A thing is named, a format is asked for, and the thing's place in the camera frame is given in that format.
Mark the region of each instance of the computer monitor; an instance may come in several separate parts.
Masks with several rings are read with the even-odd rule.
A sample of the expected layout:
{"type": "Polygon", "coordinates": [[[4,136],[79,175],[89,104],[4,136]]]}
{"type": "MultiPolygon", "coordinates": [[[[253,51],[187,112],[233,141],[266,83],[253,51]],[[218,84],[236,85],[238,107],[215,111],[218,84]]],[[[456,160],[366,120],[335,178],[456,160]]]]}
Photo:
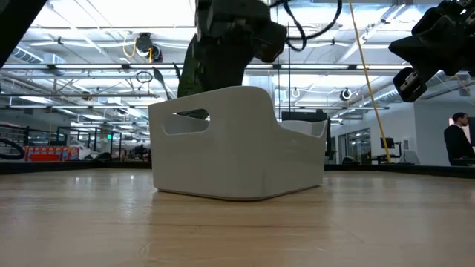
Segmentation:
{"type": "MultiPolygon", "coordinates": [[[[389,148],[389,149],[395,148],[393,138],[386,137],[386,144],[387,144],[387,148],[389,148]]],[[[381,148],[384,148],[384,142],[383,142],[382,138],[381,138],[381,148]]]]}

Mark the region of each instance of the wooden table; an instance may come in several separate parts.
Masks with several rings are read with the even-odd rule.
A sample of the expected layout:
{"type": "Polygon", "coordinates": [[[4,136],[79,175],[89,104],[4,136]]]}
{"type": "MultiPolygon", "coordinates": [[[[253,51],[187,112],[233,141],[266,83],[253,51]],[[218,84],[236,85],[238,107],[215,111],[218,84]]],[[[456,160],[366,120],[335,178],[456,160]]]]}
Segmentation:
{"type": "Polygon", "coordinates": [[[325,175],[263,202],[157,194],[150,170],[3,176],[0,266],[475,266],[474,180],[325,175]]]}

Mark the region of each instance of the hanging cable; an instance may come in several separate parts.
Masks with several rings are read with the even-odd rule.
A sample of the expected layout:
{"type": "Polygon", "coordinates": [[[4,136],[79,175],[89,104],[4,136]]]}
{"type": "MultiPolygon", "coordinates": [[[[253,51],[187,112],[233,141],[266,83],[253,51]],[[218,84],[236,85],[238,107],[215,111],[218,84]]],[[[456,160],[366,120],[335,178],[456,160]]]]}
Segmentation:
{"type": "Polygon", "coordinates": [[[328,30],[330,30],[336,24],[336,21],[338,20],[338,18],[341,15],[341,10],[343,9],[343,1],[338,0],[335,16],[333,17],[333,20],[323,30],[307,36],[304,32],[304,29],[302,28],[302,25],[300,24],[300,22],[298,22],[298,20],[294,16],[292,10],[290,9],[289,1],[291,1],[291,0],[278,0],[274,4],[271,4],[270,7],[271,8],[272,7],[277,7],[277,6],[282,4],[284,6],[284,9],[285,9],[286,13],[294,21],[294,24],[297,27],[298,32],[301,34],[301,36],[300,37],[289,36],[286,40],[286,43],[287,43],[287,45],[289,45],[290,49],[295,50],[295,51],[302,51],[307,46],[307,41],[308,40],[317,38],[317,37],[323,35],[324,33],[326,33],[328,30]],[[296,48],[290,43],[290,41],[302,41],[302,47],[296,48]]]}
{"type": "Polygon", "coordinates": [[[51,135],[53,133],[53,120],[51,117],[52,115],[53,115],[53,108],[50,108],[50,133],[48,134],[47,145],[51,145],[51,135]]]}
{"type": "Polygon", "coordinates": [[[460,79],[460,77],[458,75],[455,74],[455,77],[457,78],[457,80],[459,80],[459,83],[460,85],[467,91],[468,95],[469,96],[472,96],[471,93],[470,93],[470,90],[468,90],[467,86],[465,86],[465,84],[462,82],[462,80],[460,79]]]}
{"type": "Polygon", "coordinates": [[[384,149],[386,150],[387,163],[391,163],[391,155],[390,155],[390,152],[389,152],[389,148],[387,147],[386,136],[384,135],[383,124],[381,123],[381,118],[379,117],[378,108],[376,106],[376,101],[374,99],[373,89],[371,89],[370,77],[368,75],[368,69],[366,68],[366,62],[364,60],[364,55],[363,55],[363,47],[361,46],[361,41],[359,39],[358,28],[356,27],[355,13],[353,12],[352,1],[348,0],[348,4],[350,4],[351,19],[353,20],[353,27],[355,29],[356,41],[358,42],[359,54],[360,54],[360,57],[361,57],[361,63],[363,64],[364,76],[366,77],[366,83],[367,83],[367,86],[368,86],[368,90],[370,92],[371,102],[373,103],[374,112],[376,113],[376,119],[378,120],[379,131],[381,131],[381,137],[383,139],[384,149]]]}
{"type": "Polygon", "coordinates": [[[125,43],[127,42],[127,36],[128,36],[128,35],[126,35],[126,36],[124,37],[124,43],[122,44],[122,51],[124,51],[124,55],[125,55],[125,56],[127,56],[128,58],[132,58],[132,57],[135,56],[135,50],[136,50],[136,48],[137,48],[137,37],[134,39],[134,51],[132,52],[131,55],[129,55],[129,54],[127,53],[127,51],[125,50],[125,43]]]}

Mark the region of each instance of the ceiling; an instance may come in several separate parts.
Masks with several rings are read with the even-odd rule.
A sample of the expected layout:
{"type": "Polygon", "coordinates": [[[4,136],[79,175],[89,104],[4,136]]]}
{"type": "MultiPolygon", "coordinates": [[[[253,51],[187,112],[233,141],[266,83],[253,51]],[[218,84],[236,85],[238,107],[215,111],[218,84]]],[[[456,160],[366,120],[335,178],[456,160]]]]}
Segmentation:
{"type": "MultiPolygon", "coordinates": [[[[397,102],[399,98],[394,94],[392,78],[398,69],[404,67],[406,62],[393,55],[387,46],[394,40],[409,36],[412,27],[424,12],[437,5],[439,1],[414,0],[413,5],[393,5],[394,0],[355,0],[353,2],[355,3],[356,26],[358,34],[361,36],[366,63],[369,65],[390,65],[391,69],[370,73],[369,80],[377,102],[381,106],[385,106],[388,102],[397,102]]],[[[314,33],[333,19],[336,0],[295,0],[291,2],[290,7],[295,17],[304,26],[305,31],[314,33]]],[[[161,102],[165,98],[162,86],[157,81],[145,85],[140,84],[135,79],[139,70],[93,70],[92,65],[126,64],[129,62],[131,64],[147,64],[148,60],[136,53],[132,57],[125,55],[125,52],[132,53],[133,40],[142,32],[152,34],[154,43],[163,52],[163,64],[182,64],[189,40],[196,31],[194,9],[194,0],[50,0],[32,23],[18,47],[44,60],[55,55],[60,58],[56,60],[64,60],[62,63],[85,64],[85,66],[82,70],[64,70],[63,76],[56,77],[44,74],[40,70],[27,70],[29,67],[15,70],[5,68],[2,74],[5,76],[5,73],[8,73],[10,76],[5,76],[4,82],[20,81],[16,83],[20,87],[4,86],[7,88],[4,92],[58,93],[59,90],[59,93],[65,96],[55,101],[63,105],[107,105],[110,101],[116,105],[146,106],[154,102],[161,102]],[[92,101],[68,96],[68,94],[83,92],[106,93],[108,96],[101,100],[94,98],[92,101]],[[138,93],[142,96],[150,93],[153,97],[138,97],[138,93]],[[122,96],[113,98],[109,96],[112,94],[121,94],[122,96]]],[[[298,35],[298,30],[292,20],[281,7],[272,9],[272,19],[288,26],[291,35],[298,35]]],[[[307,67],[361,65],[348,4],[344,4],[337,22],[332,30],[309,42],[304,51],[289,51],[286,47],[276,63],[290,65],[290,71],[288,68],[282,71],[275,71],[271,68],[270,70],[249,69],[246,71],[243,84],[261,87],[268,84],[265,89],[271,93],[276,106],[280,107],[288,107],[289,102],[291,105],[299,106],[368,105],[369,92],[361,68],[354,71],[319,70],[318,68],[299,70],[296,68],[297,65],[306,65],[307,67]],[[342,102],[339,97],[340,92],[345,88],[349,88],[353,92],[349,102],[342,102]]],[[[24,59],[11,56],[7,63],[9,65],[25,65],[27,62],[24,59]]],[[[262,62],[255,59],[252,64],[262,64],[262,62]]],[[[176,90],[178,79],[173,69],[168,68],[162,72],[169,88],[176,90]]],[[[440,76],[439,80],[432,81],[434,87],[438,86],[438,89],[433,91],[434,93],[440,93],[440,91],[447,90],[448,87],[457,88],[456,80],[448,80],[444,76],[440,76]]],[[[15,103],[24,103],[24,101],[25,99],[14,99],[15,103]]],[[[75,114],[86,112],[74,108],[65,110],[75,114]]],[[[146,108],[133,110],[139,112],[136,117],[140,118],[140,121],[147,120],[146,108]]],[[[117,116],[117,112],[114,110],[104,111],[102,109],[100,112],[93,111],[92,113],[101,113],[111,121],[124,120],[123,116],[117,116]]]]}

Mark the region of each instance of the wall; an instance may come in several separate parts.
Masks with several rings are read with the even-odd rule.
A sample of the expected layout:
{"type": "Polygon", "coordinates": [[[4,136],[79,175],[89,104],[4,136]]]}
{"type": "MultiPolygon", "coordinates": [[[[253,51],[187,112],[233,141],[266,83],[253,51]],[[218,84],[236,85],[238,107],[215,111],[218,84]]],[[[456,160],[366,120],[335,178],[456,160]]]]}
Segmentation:
{"type": "Polygon", "coordinates": [[[75,118],[60,113],[47,113],[44,110],[35,109],[33,115],[27,115],[23,111],[0,111],[0,122],[8,122],[21,127],[30,126],[32,129],[56,131],[59,126],[71,126],[75,118]]]}
{"type": "Polygon", "coordinates": [[[423,165],[449,166],[444,141],[448,119],[457,112],[475,115],[475,105],[465,98],[458,102],[416,102],[416,138],[419,160],[423,165]]]}
{"type": "MultiPolygon", "coordinates": [[[[394,138],[395,142],[409,141],[409,149],[414,150],[417,153],[416,145],[416,122],[414,116],[414,105],[411,103],[400,103],[389,105],[390,109],[387,111],[379,111],[381,122],[383,124],[384,135],[386,137],[394,138]]],[[[381,148],[381,131],[379,130],[379,124],[376,119],[374,111],[368,112],[364,115],[364,119],[361,121],[344,121],[344,125],[335,126],[331,129],[332,137],[342,134],[348,134],[353,131],[359,131],[369,128],[371,132],[371,154],[372,156],[385,154],[383,148],[381,148]]],[[[392,154],[398,154],[396,150],[390,151],[392,154]]]]}

